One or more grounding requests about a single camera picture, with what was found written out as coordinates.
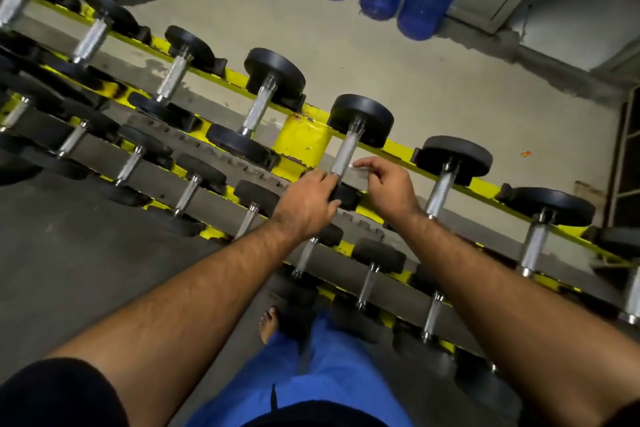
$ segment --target person's left arm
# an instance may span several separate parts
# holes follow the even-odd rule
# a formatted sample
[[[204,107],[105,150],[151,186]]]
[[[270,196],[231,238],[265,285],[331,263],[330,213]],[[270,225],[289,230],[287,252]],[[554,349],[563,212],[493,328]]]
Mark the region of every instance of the person's left arm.
[[[77,358],[115,388],[131,427],[166,425],[253,296],[303,240],[331,222],[337,178],[308,172],[271,220],[89,327],[49,355]]]

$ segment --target hand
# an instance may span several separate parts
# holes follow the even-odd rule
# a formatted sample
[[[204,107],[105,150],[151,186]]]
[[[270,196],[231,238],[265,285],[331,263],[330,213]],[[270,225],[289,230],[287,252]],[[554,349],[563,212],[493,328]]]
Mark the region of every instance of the hand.
[[[340,199],[329,202],[337,184],[338,176],[320,169],[307,172],[285,191],[271,220],[299,242],[316,236],[340,206]]]
[[[365,157],[353,167],[369,170],[369,198],[380,218],[397,228],[410,214],[420,212],[409,172],[382,157]]]

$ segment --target black t-shirt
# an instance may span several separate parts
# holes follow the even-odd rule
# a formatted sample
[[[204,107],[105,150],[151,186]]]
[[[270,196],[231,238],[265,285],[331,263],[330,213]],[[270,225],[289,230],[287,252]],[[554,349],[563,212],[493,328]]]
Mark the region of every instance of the black t-shirt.
[[[603,427],[638,425],[640,401]],[[243,427],[387,427],[360,410],[329,401],[306,401],[246,423]],[[129,427],[116,391],[93,366],[71,358],[39,361],[0,385],[2,427]]]

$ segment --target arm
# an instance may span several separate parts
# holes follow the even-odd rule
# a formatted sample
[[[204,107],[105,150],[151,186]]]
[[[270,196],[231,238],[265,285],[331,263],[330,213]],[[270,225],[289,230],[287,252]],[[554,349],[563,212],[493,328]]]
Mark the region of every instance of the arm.
[[[273,219],[112,313],[49,357],[87,361],[114,386],[132,427],[169,422],[253,296],[303,240],[331,222],[335,176],[289,186]]]
[[[407,171],[379,158],[369,194],[443,288],[501,374],[559,426],[595,427],[640,398],[640,346],[517,275],[420,210]]]

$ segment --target person's left hand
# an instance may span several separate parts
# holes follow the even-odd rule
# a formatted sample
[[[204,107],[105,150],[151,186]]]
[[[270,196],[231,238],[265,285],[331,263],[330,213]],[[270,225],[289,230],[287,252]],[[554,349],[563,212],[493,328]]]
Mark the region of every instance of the person's left hand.
[[[292,183],[284,192],[271,220],[298,241],[316,236],[331,223],[340,199],[329,202],[338,176],[314,169]]]

